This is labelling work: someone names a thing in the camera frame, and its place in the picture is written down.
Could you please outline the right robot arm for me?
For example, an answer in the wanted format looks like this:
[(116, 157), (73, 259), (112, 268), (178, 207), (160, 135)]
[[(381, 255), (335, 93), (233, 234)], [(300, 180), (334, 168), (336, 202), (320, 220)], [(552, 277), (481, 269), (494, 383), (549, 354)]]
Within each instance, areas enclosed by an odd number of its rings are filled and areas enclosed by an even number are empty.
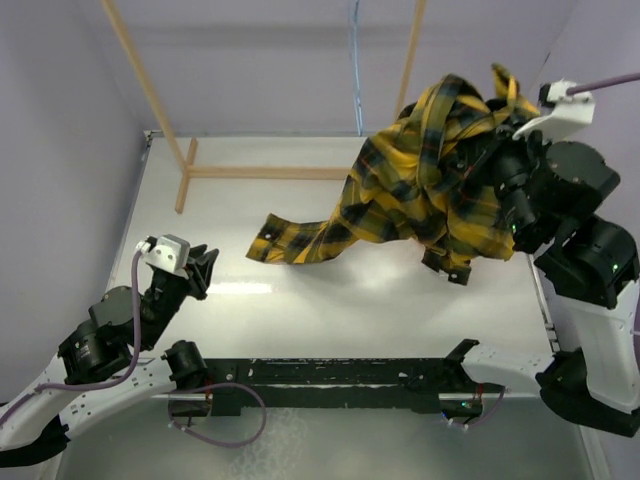
[(619, 174), (593, 147), (546, 140), (539, 132), (466, 140), (455, 160), (464, 167), (465, 185), (492, 188), (515, 249), (534, 256), (579, 344), (537, 358), (465, 340), (444, 360), (446, 383), (465, 393), (488, 387), (535, 394), (570, 423), (635, 436), (639, 250), (624, 227), (598, 214)]

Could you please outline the blue wire hanger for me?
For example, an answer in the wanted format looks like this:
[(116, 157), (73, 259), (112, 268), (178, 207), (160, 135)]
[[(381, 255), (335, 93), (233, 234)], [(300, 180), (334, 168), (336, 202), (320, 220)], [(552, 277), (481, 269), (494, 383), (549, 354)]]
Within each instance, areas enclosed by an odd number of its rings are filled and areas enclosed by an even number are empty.
[(348, 25), (349, 25), (349, 49), (352, 67), (352, 95), (356, 133), (362, 136), (364, 133), (363, 109), (361, 100), (361, 83), (359, 69), (359, 7), (360, 1), (354, 0), (349, 4)]

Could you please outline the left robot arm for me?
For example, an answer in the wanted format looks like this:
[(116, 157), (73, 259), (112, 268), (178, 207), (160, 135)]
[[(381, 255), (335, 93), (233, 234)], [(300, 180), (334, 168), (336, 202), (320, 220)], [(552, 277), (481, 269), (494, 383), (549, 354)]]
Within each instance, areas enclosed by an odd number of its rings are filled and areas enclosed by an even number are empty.
[(108, 290), (61, 342), (45, 370), (1, 407), (1, 465), (37, 465), (63, 452), (82, 426), (174, 389), (202, 387), (207, 367), (192, 341), (143, 361), (188, 298), (207, 297), (218, 250), (171, 235), (138, 244), (129, 285)]

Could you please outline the yellow black plaid shirt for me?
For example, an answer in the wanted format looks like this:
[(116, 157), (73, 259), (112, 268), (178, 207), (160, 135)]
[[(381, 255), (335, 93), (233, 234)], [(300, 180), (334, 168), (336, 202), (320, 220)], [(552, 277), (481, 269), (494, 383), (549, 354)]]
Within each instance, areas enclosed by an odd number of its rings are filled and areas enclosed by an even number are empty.
[(476, 258), (508, 261), (515, 253), (490, 179), (464, 175), (509, 121), (538, 109), (504, 66), (491, 66), (495, 95), (486, 100), (466, 79), (447, 74), (364, 141), (328, 219), (296, 223), (274, 214), (248, 248), (263, 264), (304, 265), (335, 259), (358, 241), (414, 240), (424, 264), (464, 285)]

